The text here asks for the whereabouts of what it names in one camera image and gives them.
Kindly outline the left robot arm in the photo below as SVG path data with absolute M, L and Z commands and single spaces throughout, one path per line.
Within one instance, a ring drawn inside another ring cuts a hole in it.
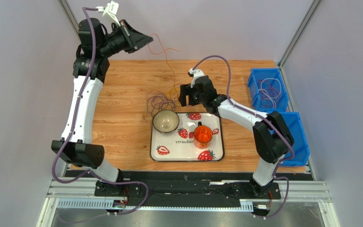
M 134 53 L 153 42 L 153 38 L 132 28 L 126 20 L 112 23 L 112 32 L 97 19 L 82 20 L 78 25 L 80 45 L 73 63 L 74 90 L 67 125 L 51 149 L 56 154 L 52 175 L 58 180 L 59 160 L 81 167 L 105 183 L 119 181 L 121 171 L 104 157 L 102 145 L 92 143 L 92 126 L 97 99 L 110 66 L 109 57 L 124 51 Z

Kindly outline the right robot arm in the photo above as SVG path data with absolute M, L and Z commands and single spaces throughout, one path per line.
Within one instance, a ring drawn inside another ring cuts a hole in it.
M 206 111 L 230 120 L 253 133 L 260 157 L 251 178 L 255 189 L 263 190 L 273 182 L 284 156 L 294 153 L 294 138 L 281 113 L 259 112 L 245 107 L 229 96 L 219 94 L 208 76 L 201 76 L 180 86 L 178 98 L 181 106 L 203 105 Z

